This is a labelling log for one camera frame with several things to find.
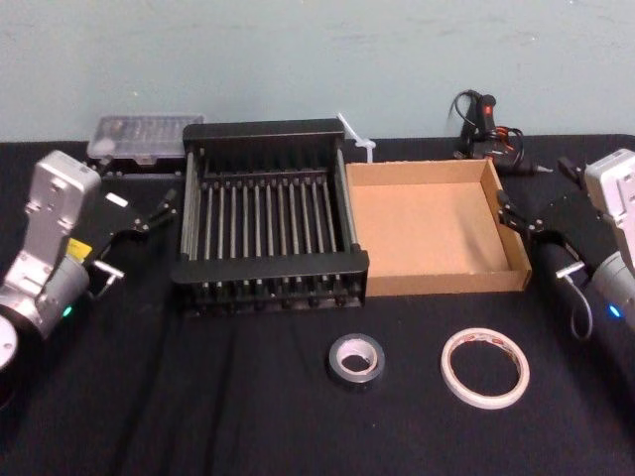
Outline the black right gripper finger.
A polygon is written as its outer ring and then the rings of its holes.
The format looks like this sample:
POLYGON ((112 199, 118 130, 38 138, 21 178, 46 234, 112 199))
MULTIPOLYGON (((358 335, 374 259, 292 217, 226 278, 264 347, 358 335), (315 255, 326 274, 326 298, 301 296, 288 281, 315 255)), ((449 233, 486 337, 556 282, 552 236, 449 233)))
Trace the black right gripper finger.
POLYGON ((511 212, 500 212, 499 222, 518 233, 524 241, 538 241, 544 231, 541 219, 529 220, 511 212))
POLYGON ((496 199, 499 205, 498 220, 500 224, 508 228, 538 227, 537 221, 528 219, 503 189, 496 192, 496 199))

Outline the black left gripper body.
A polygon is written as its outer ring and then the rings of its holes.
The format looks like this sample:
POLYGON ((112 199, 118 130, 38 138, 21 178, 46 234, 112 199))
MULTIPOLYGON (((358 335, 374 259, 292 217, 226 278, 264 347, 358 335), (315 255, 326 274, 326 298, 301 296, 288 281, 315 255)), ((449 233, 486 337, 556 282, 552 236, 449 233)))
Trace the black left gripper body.
POLYGON ((67 243, 67 255, 80 264, 103 259, 124 240, 144 240, 149 223, 131 202, 102 183, 84 207, 67 243))

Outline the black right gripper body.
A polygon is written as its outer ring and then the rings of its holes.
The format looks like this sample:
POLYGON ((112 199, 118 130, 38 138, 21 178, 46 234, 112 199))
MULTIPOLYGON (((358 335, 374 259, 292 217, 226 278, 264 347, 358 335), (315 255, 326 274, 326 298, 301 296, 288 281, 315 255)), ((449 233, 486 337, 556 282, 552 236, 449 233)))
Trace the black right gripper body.
POLYGON ((538 242, 565 248, 577 261, 603 263, 615 252, 615 238, 586 193, 569 192, 550 202, 538 215, 538 242))

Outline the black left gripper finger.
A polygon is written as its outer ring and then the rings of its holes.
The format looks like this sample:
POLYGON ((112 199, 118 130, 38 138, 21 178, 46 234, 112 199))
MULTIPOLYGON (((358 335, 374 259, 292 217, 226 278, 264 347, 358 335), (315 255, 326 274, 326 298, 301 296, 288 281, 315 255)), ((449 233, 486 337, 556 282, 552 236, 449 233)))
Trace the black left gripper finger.
MULTIPOLYGON (((161 210, 161 209, 163 209, 163 208, 168 208, 168 207, 175 208, 175 206, 174 206, 174 202, 175 202, 175 200, 176 200, 176 198, 177 198, 177 195, 178 195, 177 191, 176 191, 174 188, 170 188, 170 189, 166 192, 166 194, 163 196, 163 198, 160 200, 160 202, 159 202, 159 204, 156 206, 156 208, 155 208, 155 209, 154 209, 154 210, 153 210, 153 211, 152 211, 149 215, 151 215, 151 214, 153 214, 153 213, 155 213, 155 212, 157 212, 157 211, 159 211, 159 210, 161 210)), ((137 219, 134 221, 134 224, 133 224, 132 230, 133 230, 134 232, 143 233, 143 232, 142 232, 142 225, 144 224, 144 222, 145 222, 146 218, 147 218, 149 215, 147 215, 147 216, 146 216, 146 217, 144 217, 144 218, 137 218, 137 219)))
POLYGON ((146 218, 144 224, 142 225, 142 232, 146 234, 153 233, 162 227, 169 225, 177 217, 178 214, 174 208, 163 208, 146 218))

